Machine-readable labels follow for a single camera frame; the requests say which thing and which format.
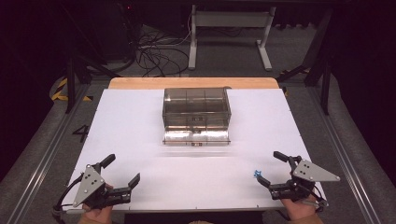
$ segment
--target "metal frame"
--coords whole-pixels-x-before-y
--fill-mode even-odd
[[[21,223],[23,218],[25,217],[28,208],[33,202],[33,199],[35,198],[35,195],[37,194],[38,189],[41,186],[41,183],[44,181],[44,178],[46,177],[46,174],[50,169],[52,161],[55,159],[60,144],[64,139],[66,129],[69,127],[70,122],[73,120],[78,106],[82,102],[82,99],[87,93],[88,88],[89,85],[84,84],[78,89],[76,106],[72,107],[69,113],[64,114],[60,126],[56,130],[55,135],[53,136],[45,154],[43,155],[43,159],[35,168],[35,171],[33,172],[33,175],[30,178],[29,183],[26,186],[22,196],[18,200],[14,211],[9,217],[7,224]]]
[[[271,7],[269,12],[219,12],[219,11],[199,11],[196,5],[191,11],[191,45],[189,69],[195,69],[197,54],[197,26],[211,27],[265,27],[261,40],[257,40],[257,47],[262,56],[262,63],[266,71],[272,70],[265,44],[270,33],[271,24],[275,16],[275,7]]]
[[[347,155],[347,150],[344,148],[344,145],[335,130],[332,120],[329,116],[321,109],[321,102],[319,100],[318,93],[312,87],[307,88],[311,99],[314,102],[315,107],[317,108],[318,113],[324,123],[329,137],[331,138],[332,142],[332,149],[334,150],[334,154],[337,157],[338,161],[340,162],[341,168],[346,175],[346,180],[355,195],[356,201],[361,209],[361,213],[363,214],[367,223],[381,223],[381,220],[378,217],[378,214],[375,211],[374,206],[367,194],[361,178],[359,177],[355,167],[353,166],[349,156]]]

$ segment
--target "table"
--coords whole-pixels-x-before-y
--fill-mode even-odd
[[[163,145],[163,88],[230,86],[231,144],[227,147]],[[309,159],[283,91],[273,78],[114,78],[105,90],[78,159],[74,180],[87,164],[114,153],[104,180],[122,188],[137,173],[140,183],[123,213],[262,211],[282,207],[254,177],[290,179],[290,167],[273,151]],[[73,202],[78,186],[65,197]],[[75,212],[66,207],[68,213]]]

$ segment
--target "clear plastic container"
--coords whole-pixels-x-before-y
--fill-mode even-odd
[[[228,145],[231,109],[227,88],[165,89],[164,144]]]

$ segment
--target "white table surface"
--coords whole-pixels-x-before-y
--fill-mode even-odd
[[[102,169],[114,188],[127,187],[140,173],[122,212],[265,210],[282,207],[254,177],[272,184],[290,179],[288,163],[274,151],[310,160],[282,90],[228,90],[232,111],[226,147],[163,144],[163,90],[105,90],[71,181],[109,154]],[[76,185],[65,197],[72,203]]]

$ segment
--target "human hand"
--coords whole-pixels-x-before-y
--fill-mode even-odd
[[[309,197],[305,200],[313,203],[316,201],[312,194],[309,195]],[[304,217],[310,217],[316,213],[316,207],[312,204],[303,203],[303,200],[297,201],[295,203],[290,199],[281,199],[280,201],[283,203],[283,205],[285,205],[291,221]]]
[[[113,186],[106,184],[107,189],[113,189]],[[92,209],[87,205],[83,204],[82,209],[87,211],[83,214],[87,219],[97,221],[104,224],[111,224],[111,211],[113,210],[113,206],[108,206],[102,209]]]

